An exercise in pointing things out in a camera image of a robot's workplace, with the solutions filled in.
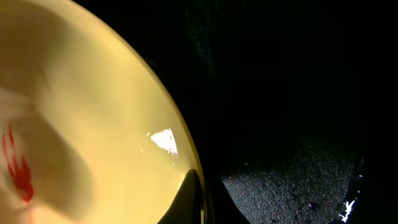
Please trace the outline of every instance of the red stain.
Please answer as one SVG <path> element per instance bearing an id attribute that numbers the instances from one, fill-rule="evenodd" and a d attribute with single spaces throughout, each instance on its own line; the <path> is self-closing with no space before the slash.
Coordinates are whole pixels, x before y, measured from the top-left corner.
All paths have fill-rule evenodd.
<path id="1" fill-rule="evenodd" d="M 9 126 L 9 129 L 8 129 L 8 136 L 9 136 L 11 151 L 12 151 L 12 163 L 10 162 L 10 160 L 8 158 L 6 134 L 5 133 L 2 134 L 2 151 L 4 153 L 4 157 L 6 158 L 6 161 L 7 161 L 8 172 L 10 173 L 10 176 L 12 177 L 12 181 L 19 193 L 19 196 L 21 197 L 21 199 L 23 199 L 23 201 L 28 203 L 28 202 L 30 202 L 30 200 L 32 199 L 33 194 L 34 194 L 33 186 L 30 182 L 30 180 L 31 180 L 30 168 L 29 168 L 28 164 L 26 163 L 24 155 L 21 155 L 21 159 L 22 159 L 21 167 L 19 167 L 19 165 L 18 165 L 17 152 L 15 149 L 15 142 L 14 142 L 14 135 L 12 133 L 11 126 Z"/>

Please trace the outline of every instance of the black object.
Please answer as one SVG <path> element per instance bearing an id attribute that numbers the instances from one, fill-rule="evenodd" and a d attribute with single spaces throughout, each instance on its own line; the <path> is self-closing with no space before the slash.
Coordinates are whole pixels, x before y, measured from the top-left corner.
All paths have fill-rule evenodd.
<path id="1" fill-rule="evenodd" d="M 203 205 L 200 181 L 194 170 L 188 171 L 169 210 L 159 224 L 192 223 L 199 224 Z"/>

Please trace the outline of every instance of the yellow bowl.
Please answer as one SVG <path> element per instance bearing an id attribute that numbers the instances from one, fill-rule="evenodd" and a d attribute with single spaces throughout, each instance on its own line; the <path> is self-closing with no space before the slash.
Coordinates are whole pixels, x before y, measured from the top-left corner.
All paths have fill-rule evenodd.
<path id="1" fill-rule="evenodd" d="M 0 1 L 0 87 L 31 100 L 38 114 L 12 121 L 35 195 L 28 210 L 1 196 L 6 223 L 156 223 L 190 169 L 204 185 L 192 138 L 159 79 L 72 1 Z"/>

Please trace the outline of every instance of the asphalt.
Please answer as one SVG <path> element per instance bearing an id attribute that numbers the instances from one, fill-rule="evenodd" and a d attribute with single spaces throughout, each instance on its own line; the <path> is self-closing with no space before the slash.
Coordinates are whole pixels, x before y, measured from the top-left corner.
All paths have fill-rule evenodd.
<path id="1" fill-rule="evenodd" d="M 352 155 L 309 145 L 289 165 L 226 175 L 223 183 L 250 223 L 341 222 L 353 168 Z"/>

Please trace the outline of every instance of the dark surface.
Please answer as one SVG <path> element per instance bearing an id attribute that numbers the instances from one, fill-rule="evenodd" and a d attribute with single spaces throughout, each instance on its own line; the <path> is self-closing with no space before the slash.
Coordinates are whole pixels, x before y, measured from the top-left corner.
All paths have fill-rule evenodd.
<path id="1" fill-rule="evenodd" d="M 304 139 L 354 154 L 353 163 L 366 157 L 369 1 L 77 3 L 150 61 L 206 173 L 289 165 Z"/>
<path id="2" fill-rule="evenodd" d="M 329 223 L 356 209 L 363 162 L 354 154 L 302 141 L 295 157 L 279 167 L 240 170 L 222 177 L 236 206 L 251 223 Z"/>

